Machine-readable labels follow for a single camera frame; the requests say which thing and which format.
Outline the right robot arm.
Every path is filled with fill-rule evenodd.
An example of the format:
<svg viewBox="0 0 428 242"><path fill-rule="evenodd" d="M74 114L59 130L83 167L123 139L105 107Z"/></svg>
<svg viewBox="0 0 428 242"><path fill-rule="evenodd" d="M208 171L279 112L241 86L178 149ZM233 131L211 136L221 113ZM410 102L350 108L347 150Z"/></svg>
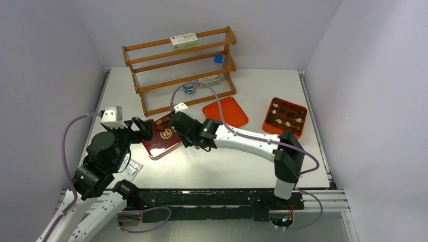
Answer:
<svg viewBox="0 0 428 242"><path fill-rule="evenodd" d="M277 178L272 196L273 204L286 208L292 201L292 192L299 181L304 150L291 132L282 135L264 135L228 126L218 120L203 123L184 112L175 112L169 126L178 134L185 147L232 149L259 156L274 164Z"/></svg>

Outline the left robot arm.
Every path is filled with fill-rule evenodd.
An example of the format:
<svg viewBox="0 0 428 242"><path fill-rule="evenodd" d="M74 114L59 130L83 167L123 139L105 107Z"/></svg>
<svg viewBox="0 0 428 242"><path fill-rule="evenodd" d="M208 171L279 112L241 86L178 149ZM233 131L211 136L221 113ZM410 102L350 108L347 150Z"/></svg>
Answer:
<svg viewBox="0 0 428 242"><path fill-rule="evenodd" d="M40 236L39 241L49 241L54 238L54 230L66 215L77 209L79 201L99 197L113 181L114 173L119 171L131 144L137 144L153 137L152 119L141 120L134 117L122 122L118 128L103 125L106 131L93 137L87 147L87 156L83 164L70 175L66 155L62 153L63 168L68 180L72 199L65 208L60 209L54 216L49 227Z"/></svg>

